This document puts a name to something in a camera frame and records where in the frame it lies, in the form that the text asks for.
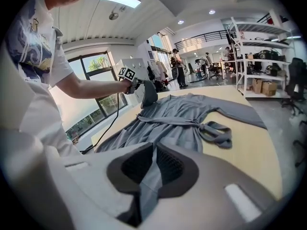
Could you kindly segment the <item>black office chair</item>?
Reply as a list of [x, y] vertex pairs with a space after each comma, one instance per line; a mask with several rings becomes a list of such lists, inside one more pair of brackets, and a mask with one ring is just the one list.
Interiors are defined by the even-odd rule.
[[293, 145], [299, 145], [305, 151], [303, 158], [300, 161], [295, 162], [295, 167], [298, 168], [307, 158], [307, 136], [305, 137], [304, 142], [301, 142], [297, 139], [294, 140]]
[[281, 107], [289, 107], [293, 116], [303, 114], [303, 110], [296, 103], [304, 103], [307, 99], [304, 97], [304, 90], [307, 86], [307, 65], [297, 57], [292, 58], [288, 66], [289, 82], [285, 87], [288, 98], [281, 100]]

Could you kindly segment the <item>grey metal locker cabinet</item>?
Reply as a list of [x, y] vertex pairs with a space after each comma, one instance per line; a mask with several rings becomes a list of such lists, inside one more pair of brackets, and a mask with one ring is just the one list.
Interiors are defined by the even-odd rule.
[[[121, 59], [115, 66], [114, 71], [118, 77], [119, 70], [122, 67], [128, 67], [136, 72], [136, 77], [141, 80], [149, 80], [147, 67], [141, 58]], [[129, 105], [136, 106], [143, 100], [145, 87], [143, 84], [133, 94], [125, 94], [125, 98]]]

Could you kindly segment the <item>person's left hand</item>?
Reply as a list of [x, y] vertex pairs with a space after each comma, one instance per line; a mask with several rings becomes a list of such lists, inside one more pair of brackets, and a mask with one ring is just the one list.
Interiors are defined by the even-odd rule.
[[120, 85], [121, 85], [121, 92], [127, 94], [129, 88], [132, 86], [132, 82], [127, 79], [124, 79], [120, 81]]

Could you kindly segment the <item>grey robe with belt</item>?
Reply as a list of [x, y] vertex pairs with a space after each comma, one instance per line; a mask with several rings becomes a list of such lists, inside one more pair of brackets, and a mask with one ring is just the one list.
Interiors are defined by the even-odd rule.
[[202, 152], [202, 142], [223, 149], [232, 147], [231, 129], [221, 124], [201, 123], [209, 113], [218, 112], [241, 123], [265, 128], [256, 111], [247, 105], [188, 93], [168, 95], [154, 100], [155, 92], [145, 91], [142, 110], [123, 129], [104, 140], [96, 152], [115, 150], [129, 145], [151, 142], [175, 144], [182, 148]]

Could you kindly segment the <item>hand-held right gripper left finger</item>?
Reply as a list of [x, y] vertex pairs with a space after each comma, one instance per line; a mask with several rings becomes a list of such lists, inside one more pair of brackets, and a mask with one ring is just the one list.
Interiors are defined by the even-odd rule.
[[149, 142], [61, 157], [29, 134], [3, 131], [3, 175], [24, 209], [47, 230], [130, 230], [141, 222], [140, 183]]

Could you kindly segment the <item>clothes rack with garments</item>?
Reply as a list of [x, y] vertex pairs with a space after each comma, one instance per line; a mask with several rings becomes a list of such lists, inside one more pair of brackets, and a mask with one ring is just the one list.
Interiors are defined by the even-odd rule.
[[164, 92], [169, 84], [164, 64], [161, 61], [150, 61], [147, 63], [148, 77], [154, 84], [156, 92]]

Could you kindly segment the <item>black mezzanine railing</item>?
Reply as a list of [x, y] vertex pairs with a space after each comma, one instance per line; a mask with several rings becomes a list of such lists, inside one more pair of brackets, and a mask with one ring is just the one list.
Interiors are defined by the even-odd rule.
[[200, 34], [191, 38], [183, 39], [177, 43], [175, 43], [176, 49], [181, 50], [188, 46], [194, 46], [201, 43], [207, 43], [216, 40], [227, 39], [229, 36], [227, 30], [220, 30], [209, 32], [205, 34]]

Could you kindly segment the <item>white metal shelf rack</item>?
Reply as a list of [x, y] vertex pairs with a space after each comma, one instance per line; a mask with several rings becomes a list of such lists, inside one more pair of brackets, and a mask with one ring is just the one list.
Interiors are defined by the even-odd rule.
[[278, 84], [272, 98], [287, 98], [289, 54], [295, 54], [294, 35], [282, 25], [241, 21], [231, 17], [227, 28], [236, 64], [236, 89], [245, 98], [266, 98], [252, 90], [253, 78]]

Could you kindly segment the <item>person's white printed t-shirt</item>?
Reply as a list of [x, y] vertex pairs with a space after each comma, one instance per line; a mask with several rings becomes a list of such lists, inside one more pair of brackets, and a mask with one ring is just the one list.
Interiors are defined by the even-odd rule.
[[80, 152], [67, 138], [49, 91], [73, 72], [62, 49], [61, 37], [62, 32], [53, 26], [45, 0], [28, 0], [11, 24], [5, 42], [21, 78], [35, 93], [19, 129], [67, 157]]

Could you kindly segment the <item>large cardboard box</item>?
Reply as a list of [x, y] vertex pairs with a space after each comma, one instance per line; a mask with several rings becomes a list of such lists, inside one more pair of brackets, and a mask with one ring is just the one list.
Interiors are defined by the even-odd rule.
[[276, 94], [278, 84], [272, 81], [263, 81], [261, 87], [261, 93], [267, 97], [274, 96]]

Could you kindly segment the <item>person's left forearm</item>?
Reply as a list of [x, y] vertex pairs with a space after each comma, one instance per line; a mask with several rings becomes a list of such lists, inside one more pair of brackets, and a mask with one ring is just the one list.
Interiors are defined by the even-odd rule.
[[121, 93], [120, 81], [81, 80], [74, 73], [59, 81], [56, 86], [74, 99], [97, 99]]

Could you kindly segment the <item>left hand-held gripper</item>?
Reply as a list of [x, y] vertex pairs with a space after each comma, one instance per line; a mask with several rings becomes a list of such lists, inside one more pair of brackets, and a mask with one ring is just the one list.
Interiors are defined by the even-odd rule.
[[119, 79], [128, 80], [131, 86], [127, 88], [125, 94], [133, 94], [141, 84], [145, 83], [145, 80], [141, 80], [136, 77], [136, 72], [128, 67], [122, 67], [118, 73]]

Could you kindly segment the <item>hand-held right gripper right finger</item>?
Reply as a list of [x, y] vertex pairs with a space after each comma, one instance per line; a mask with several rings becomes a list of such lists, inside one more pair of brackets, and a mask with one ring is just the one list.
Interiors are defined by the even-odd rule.
[[257, 181], [214, 156], [157, 144], [162, 176], [143, 230], [264, 230], [280, 210]]

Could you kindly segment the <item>small cardboard box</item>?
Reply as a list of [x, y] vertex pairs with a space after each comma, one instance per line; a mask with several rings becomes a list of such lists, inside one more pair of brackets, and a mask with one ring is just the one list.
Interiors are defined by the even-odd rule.
[[262, 89], [262, 79], [253, 78], [252, 90], [255, 94], [260, 94]]

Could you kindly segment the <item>black framed glass window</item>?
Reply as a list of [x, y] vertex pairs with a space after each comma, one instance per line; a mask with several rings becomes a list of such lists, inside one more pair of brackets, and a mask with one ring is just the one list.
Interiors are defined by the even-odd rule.
[[68, 62], [72, 74], [60, 87], [62, 122], [70, 140], [77, 139], [96, 124], [107, 119], [118, 107], [126, 105], [117, 100], [117, 93], [126, 90], [126, 84], [116, 83], [108, 55], [99, 55]]

